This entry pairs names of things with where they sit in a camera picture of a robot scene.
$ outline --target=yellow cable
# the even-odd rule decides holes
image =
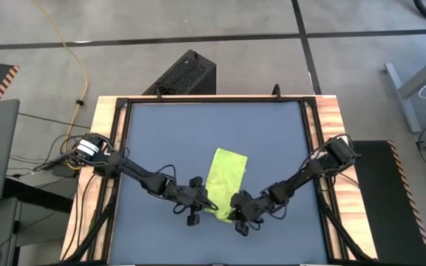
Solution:
[[[47,18],[47,20],[53,26],[54,30],[57,32],[58,37],[60,38],[60,41],[64,45],[65,49],[67,49],[67,51],[69,51],[73,55],[73,57],[76,59],[76,61],[80,65],[81,71],[83,72],[83,76],[85,78],[85,87],[84,87],[83,92],[81,93],[81,96],[80,96],[79,100],[83,100],[85,98],[85,94],[87,93],[87,90],[88,90],[88,74],[87,74],[87,70],[85,69],[85,66],[83,65],[83,63],[81,63],[81,61],[78,58],[78,56],[67,46],[67,44],[65,44],[64,37],[60,33],[60,30],[58,30],[57,26],[55,25],[55,23],[53,22],[53,20],[50,17],[50,15],[47,13],[47,11],[45,11],[45,9],[41,6],[41,4],[39,3],[38,0],[35,0],[35,4],[37,5],[37,7],[41,10],[41,12],[45,15],[45,17]],[[70,122],[70,126],[69,126],[68,131],[67,131],[67,137],[65,139],[66,141],[65,141],[65,144],[64,144],[64,147],[63,147],[63,152],[67,152],[68,138],[70,137],[70,134],[72,133],[73,124],[74,124],[74,122],[75,122],[75,120],[77,118],[78,110],[79,109],[80,109],[80,105],[77,104],[77,106],[75,107],[75,111],[73,112],[72,121]],[[68,167],[70,167],[73,170],[80,170],[81,169],[80,166],[71,166],[68,163],[68,161],[67,161],[67,165],[68,165]]]

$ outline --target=concrete floor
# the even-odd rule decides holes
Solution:
[[[67,41],[167,38],[198,35],[298,33],[289,0],[41,0]],[[299,0],[307,33],[426,29],[411,0]],[[57,42],[58,38],[33,1],[0,0],[0,44]],[[402,113],[386,84],[384,64],[392,62],[402,80],[426,63],[426,35],[315,38],[308,40],[323,94],[337,95],[347,132],[355,140],[393,140],[408,175],[413,196],[426,225],[426,165]],[[287,94],[311,94],[312,85],[301,41],[215,41],[182,44],[140,44],[79,47],[89,92],[77,124],[89,126],[100,95],[141,94],[187,49],[217,64],[218,94],[269,94],[275,83]],[[0,50],[0,63],[20,71],[3,99],[18,98],[21,112],[69,122],[83,89],[77,63],[62,48]],[[413,99],[422,122],[426,102]],[[42,158],[67,127],[19,117],[13,154]],[[75,134],[86,129],[76,129]],[[12,167],[27,166],[11,163]],[[40,185],[57,180],[50,173],[24,177]],[[75,183],[56,191],[71,194]],[[23,219],[43,216],[25,208]],[[53,262],[60,253],[67,216],[44,226],[56,228],[46,242],[21,250],[20,265]]]

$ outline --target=orange striped edge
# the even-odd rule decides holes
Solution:
[[[412,207],[412,211],[413,211],[413,215],[415,216],[416,223],[419,226],[420,234],[422,235],[422,240],[423,240],[423,242],[424,242],[424,244],[426,246],[426,231],[425,231],[425,227],[423,225],[422,218],[420,217],[420,213],[417,210],[417,206],[415,204],[415,200],[413,200],[412,193],[410,192],[410,186],[408,184],[407,177],[405,177],[404,169],[403,169],[402,164],[400,162],[399,155],[397,154],[397,148],[396,148],[395,144],[392,141],[388,141],[388,143],[389,143],[389,145],[391,147],[390,149],[392,150],[393,157],[394,157],[394,159],[396,161],[397,169],[399,169],[400,178],[401,178],[402,182],[404,183],[404,188],[405,188],[405,190],[407,192],[408,201],[410,203],[410,206]]]
[[[11,67],[11,69],[9,69],[9,72],[6,74],[6,77],[4,77],[0,85],[0,100],[3,98],[4,93],[7,91],[7,88],[13,81],[18,71],[19,66],[13,66]]]

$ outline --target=yellow-green cloth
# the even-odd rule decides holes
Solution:
[[[218,211],[206,209],[222,222],[231,222],[231,197],[240,190],[248,158],[244,155],[218,148],[206,178],[208,198],[218,206]]]

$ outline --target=black computer tower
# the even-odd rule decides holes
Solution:
[[[216,64],[188,50],[143,95],[215,95]]]

